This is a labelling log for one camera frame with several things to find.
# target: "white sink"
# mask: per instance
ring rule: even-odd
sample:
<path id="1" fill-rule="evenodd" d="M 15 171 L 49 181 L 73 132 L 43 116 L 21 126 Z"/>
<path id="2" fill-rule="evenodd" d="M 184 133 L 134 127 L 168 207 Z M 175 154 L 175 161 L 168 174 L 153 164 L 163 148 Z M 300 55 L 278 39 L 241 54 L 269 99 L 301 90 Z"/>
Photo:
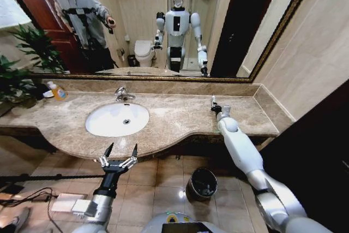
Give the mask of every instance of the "white sink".
<path id="1" fill-rule="evenodd" d="M 136 104 L 115 103 L 102 106 L 86 119 L 87 131 L 96 136 L 118 137 L 134 134 L 149 121 L 148 110 Z"/>

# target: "soap dispenser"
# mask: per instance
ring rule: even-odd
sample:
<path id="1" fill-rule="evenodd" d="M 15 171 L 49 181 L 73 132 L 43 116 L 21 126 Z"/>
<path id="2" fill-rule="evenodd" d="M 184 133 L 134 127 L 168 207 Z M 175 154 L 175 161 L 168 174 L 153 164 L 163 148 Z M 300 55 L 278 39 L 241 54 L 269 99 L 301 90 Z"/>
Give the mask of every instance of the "soap dispenser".
<path id="1" fill-rule="evenodd" d="M 53 83 L 52 81 L 47 82 L 49 88 L 51 89 L 55 99 L 57 100 L 65 100 L 68 96 L 67 92 L 61 88 L 59 85 Z"/>

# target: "black trash can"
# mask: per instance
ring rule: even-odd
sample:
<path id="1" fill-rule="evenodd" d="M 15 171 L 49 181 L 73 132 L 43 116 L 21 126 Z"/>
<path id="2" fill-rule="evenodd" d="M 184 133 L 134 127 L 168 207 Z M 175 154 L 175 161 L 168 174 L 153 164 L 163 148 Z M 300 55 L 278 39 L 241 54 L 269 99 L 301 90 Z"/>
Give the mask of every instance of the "black trash can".
<path id="1" fill-rule="evenodd" d="M 135 55 L 129 55 L 127 56 L 127 60 L 129 62 L 129 66 L 130 67 L 139 67 L 140 63 L 138 62 L 138 60 L 136 59 Z"/>
<path id="2" fill-rule="evenodd" d="M 198 168 L 188 181 L 187 191 L 195 200 L 208 200 L 217 191 L 217 178 L 208 169 Z"/>

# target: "towel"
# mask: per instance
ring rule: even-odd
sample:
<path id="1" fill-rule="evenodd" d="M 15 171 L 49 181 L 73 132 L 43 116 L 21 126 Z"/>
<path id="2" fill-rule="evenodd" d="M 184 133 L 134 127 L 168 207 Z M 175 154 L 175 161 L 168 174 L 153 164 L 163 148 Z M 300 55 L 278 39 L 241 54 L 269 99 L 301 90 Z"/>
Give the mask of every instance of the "towel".
<path id="1" fill-rule="evenodd" d="M 0 0 L 0 30 L 32 22 L 16 0 Z"/>

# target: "hand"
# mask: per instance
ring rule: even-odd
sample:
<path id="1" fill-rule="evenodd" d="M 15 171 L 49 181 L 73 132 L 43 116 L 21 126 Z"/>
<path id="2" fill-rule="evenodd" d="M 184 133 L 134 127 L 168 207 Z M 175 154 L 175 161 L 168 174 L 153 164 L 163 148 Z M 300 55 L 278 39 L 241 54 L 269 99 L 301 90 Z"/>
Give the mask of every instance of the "hand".
<path id="1" fill-rule="evenodd" d="M 116 22 L 115 22 L 115 20 L 111 16 L 107 17 L 107 23 L 108 23 L 108 26 L 110 28 L 115 28 L 116 27 Z"/>

